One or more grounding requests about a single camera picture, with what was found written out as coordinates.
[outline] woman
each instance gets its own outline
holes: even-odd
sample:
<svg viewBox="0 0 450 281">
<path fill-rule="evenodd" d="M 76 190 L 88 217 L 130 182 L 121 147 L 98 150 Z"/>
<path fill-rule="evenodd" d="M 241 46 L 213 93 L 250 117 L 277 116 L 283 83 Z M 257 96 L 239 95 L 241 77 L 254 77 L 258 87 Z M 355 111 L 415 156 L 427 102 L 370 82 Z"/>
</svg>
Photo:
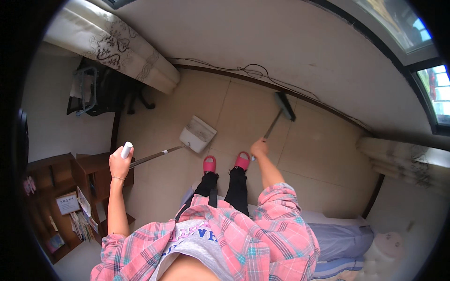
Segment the woman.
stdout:
<svg viewBox="0 0 450 281">
<path fill-rule="evenodd" d="M 130 235 L 122 197 L 134 149 L 122 159 L 122 147 L 109 159 L 111 194 L 108 236 L 103 238 L 101 264 L 92 280 L 309 280 L 320 254 L 319 244 L 300 216 L 294 189 L 284 183 L 267 157 L 261 138 L 251 147 L 265 188 L 254 221 L 248 217 L 245 170 L 238 155 L 230 171 L 225 201 L 213 196 L 218 175 L 215 159 L 203 163 L 204 176 L 176 219 L 149 223 Z"/>
</svg>

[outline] electrical wire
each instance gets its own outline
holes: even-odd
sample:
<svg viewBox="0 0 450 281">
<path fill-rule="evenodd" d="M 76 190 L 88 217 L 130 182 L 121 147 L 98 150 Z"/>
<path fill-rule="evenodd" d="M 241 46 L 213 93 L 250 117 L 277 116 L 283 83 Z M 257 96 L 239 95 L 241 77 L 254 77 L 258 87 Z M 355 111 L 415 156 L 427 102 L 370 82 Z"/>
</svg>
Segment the electrical wire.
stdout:
<svg viewBox="0 0 450 281">
<path fill-rule="evenodd" d="M 245 67 L 225 68 L 225 67 L 217 67 L 217 66 L 214 66 L 214 65 L 212 65 L 212 64 L 210 64 L 210 63 L 208 63 L 208 62 L 204 62 L 204 61 L 199 60 L 199 59 L 196 59 L 196 58 L 167 58 L 167 59 L 192 61 L 192 62 L 200 63 L 200 64 L 203 64 L 203 65 L 207 65 L 207 66 L 209 66 L 209 67 L 212 67 L 212 68 L 215 68 L 215 69 L 218 69 L 218 70 L 223 70 L 223 71 L 243 71 L 243 72 L 245 72 L 249 77 L 255 78 L 255 79 L 260 79 L 260 78 L 262 78 L 262 77 L 265 77 L 265 78 L 269 79 L 272 83 L 274 83 L 274 84 L 276 84 L 276 85 L 278 85 L 278 86 L 280 86 L 280 87 L 286 88 L 286 89 L 288 89 L 288 90 L 290 90 L 290 91 L 293 91 L 293 92 L 295 92 L 295 93 L 297 93 L 297 94 L 300 94 L 300 95 L 302 95 L 302 96 L 307 96 L 307 97 L 308 97 L 307 94 L 304 94 L 304 92 L 306 92 L 306 93 L 308 93 L 308 94 L 314 96 L 314 98 L 315 98 L 318 102 L 321 102 L 321 100 L 319 99 L 319 97 L 316 96 L 316 95 L 315 95 L 314 93 L 312 93 L 311 91 L 308 91 L 308 90 L 306 90 L 306 89 L 304 89 L 304 88 L 301 88 L 301 87 L 298 87 L 298 86 L 296 86 L 296 85 L 290 84 L 290 83 L 288 83 L 288 82 L 284 82 L 284 81 L 281 81 L 281 80 L 278 80 L 278 79 L 275 79 L 275 78 L 270 77 L 270 76 L 269 76 L 269 72 L 267 71 L 267 69 L 266 69 L 264 66 L 262 66 L 262 65 L 260 65 L 260 64 L 257 64 L 257 63 L 250 63 L 250 64 L 246 65 Z M 255 69 L 249 69 L 250 66 L 261 67 L 262 69 L 264 69 L 265 75 L 264 75 L 264 73 L 261 72 L 261 71 L 258 71 L 258 70 L 255 70 Z M 297 91 L 297 90 L 291 89 L 291 88 L 287 87 L 286 85 L 289 85 L 289 86 L 291 86 L 291 87 L 300 89 L 301 91 L 303 91 L 303 93 L 302 93 L 302 92 L 299 92 L 299 91 Z"/>
<path fill-rule="evenodd" d="M 352 117 L 352 116 L 350 116 L 350 115 L 347 115 L 347 114 L 345 114 L 344 112 L 342 112 L 342 111 L 340 111 L 340 110 L 338 110 L 338 109 L 336 109 L 336 108 L 334 108 L 334 107 L 332 107 L 332 106 L 330 106 L 330 105 L 328 105 L 328 104 L 322 102 L 322 101 L 319 99 L 319 97 L 316 96 L 313 92 L 308 91 L 308 90 L 306 90 L 306 89 L 304 89 L 304 88 L 302 88 L 302 87 L 299 87 L 299 86 L 290 84 L 290 83 L 288 83 L 288 82 L 284 82 L 284 81 L 281 81 L 281 80 L 279 80 L 279 79 L 270 77 L 269 72 L 267 71 L 267 69 L 266 69 L 264 66 L 260 65 L 260 64 L 257 64 L 257 63 L 250 63 L 250 64 L 246 65 L 245 67 L 225 68 L 225 67 L 217 67 L 217 66 L 215 66 L 215 65 L 212 65 L 212 64 L 210 64 L 210 63 L 208 63 L 208 62 L 205 62 L 205 61 L 202 61 L 202 60 L 199 60 L 199 59 L 196 59 L 196 58 L 166 58 L 166 59 L 192 61 L 192 62 L 196 62 L 196 63 L 199 63 L 199 64 L 203 64 L 203 65 L 206 65 L 206 66 L 215 68 L 215 69 L 217 69 L 217 70 L 222 70 L 222 71 L 243 71 L 243 72 L 245 72 L 249 77 L 255 78 L 255 79 L 260 79 L 260 78 L 262 78 L 262 77 L 265 77 L 265 78 L 269 79 L 272 83 L 274 83 L 274 84 L 276 84 L 276 85 L 278 85 L 278 86 L 280 86 L 280 87 L 282 87 L 282 88 L 288 89 L 288 90 L 290 90 L 290 91 L 292 91 L 292 92 L 294 92 L 294 93 L 296 93 L 296 94 L 302 95 L 302 96 L 307 97 L 307 98 L 311 98 L 310 96 L 308 96 L 308 94 L 309 94 L 309 95 L 312 95 L 312 96 L 314 96 L 314 98 L 315 98 L 315 100 L 316 100 L 317 102 L 319 102 L 319 103 L 321 103 L 321 104 L 323 104 L 323 105 L 325 105 L 325 106 L 327 106 L 327 107 L 333 109 L 333 110 L 336 111 L 336 112 L 339 112 L 340 114 L 342 114 L 342 115 L 344 115 L 345 117 L 347 117 L 347 118 L 353 120 L 354 122 L 358 123 L 359 125 L 361 125 L 361 126 L 363 126 L 363 127 L 365 127 L 365 128 L 369 128 L 369 129 L 370 129 L 370 126 L 368 126 L 367 124 L 365 124 L 365 123 L 362 122 L 361 120 L 356 119 L 356 118 L 354 118 L 354 117 Z M 249 69 L 248 67 L 250 67 L 250 66 L 261 67 L 262 69 L 264 69 L 265 75 L 264 75 L 263 72 L 261 72 L 261 71 L 259 71 L 259 70 Z M 292 88 L 290 88 L 290 87 L 287 87 L 286 85 L 288 85 L 288 86 L 290 86 L 290 87 L 294 87 L 294 88 L 296 88 L 296 89 L 299 89 L 299 90 L 301 90 L 303 93 L 300 92 L 300 91 L 294 90 L 294 89 L 292 89 Z"/>
</svg>

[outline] pink plaid shirt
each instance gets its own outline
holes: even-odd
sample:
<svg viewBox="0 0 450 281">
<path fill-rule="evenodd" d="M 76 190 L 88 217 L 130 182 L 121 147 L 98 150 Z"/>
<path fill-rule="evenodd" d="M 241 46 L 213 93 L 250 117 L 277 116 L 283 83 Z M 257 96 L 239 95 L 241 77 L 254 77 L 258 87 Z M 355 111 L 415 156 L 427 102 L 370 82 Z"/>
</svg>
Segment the pink plaid shirt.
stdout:
<svg viewBox="0 0 450 281">
<path fill-rule="evenodd" d="M 194 195 L 180 222 L 204 219 L 211 226 L 235 280 L 309 280 L 320 255 L 311 228 L 300 215 L 294 189 L 286 183 L 266 188 L 258 198 L 254 221 L 218 200 Z M 103 238 L 101 260 L 91 280 L 147 280 L 158 266 L 175 220 L 149 223 L 130 236 Z"/>
</svg>

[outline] white curtain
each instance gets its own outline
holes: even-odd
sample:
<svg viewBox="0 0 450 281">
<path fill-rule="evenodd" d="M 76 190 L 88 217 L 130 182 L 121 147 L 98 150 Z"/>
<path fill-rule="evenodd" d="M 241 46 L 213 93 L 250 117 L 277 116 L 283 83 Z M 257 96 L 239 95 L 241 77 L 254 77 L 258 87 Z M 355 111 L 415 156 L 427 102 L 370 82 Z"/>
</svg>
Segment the white curtain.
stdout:
<svg viewBox="0 0 450 281">
<path fill-rule="evenodd" d="M 170 94 L 180 73 L 117 16 L 85 0 L 71 0 L 58 13 L 44 41 L 100 62 Z"/>
<path fill-rule="evenodd" d="M 379 138 L 360 138 L 356 147 L 380 174 L 450 197 L 449 151 Z"/>
</svg>

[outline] foot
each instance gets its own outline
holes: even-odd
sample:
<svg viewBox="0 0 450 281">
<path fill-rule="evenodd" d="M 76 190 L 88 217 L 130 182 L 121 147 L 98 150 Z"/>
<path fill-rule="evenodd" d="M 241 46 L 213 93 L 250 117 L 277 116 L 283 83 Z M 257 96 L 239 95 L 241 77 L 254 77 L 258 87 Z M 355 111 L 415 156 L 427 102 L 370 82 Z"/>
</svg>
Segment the foot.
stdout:
<svg viewBox="0 0 450 281">
<path fill-rule="evenodd" d="M 216 159 L 212 155 L 208 155 L 203 159 L 203 174 L 207 172 L 216 172 Z"/>
<path fill-rule="evenodd" d="M 239 152 L 234 166 L 241 167 L 242 169 L 244 169 L 244 171 L 246 171 L 248 165 L 250 165 L 250 155 L 245 151 Z"/>
</svg>

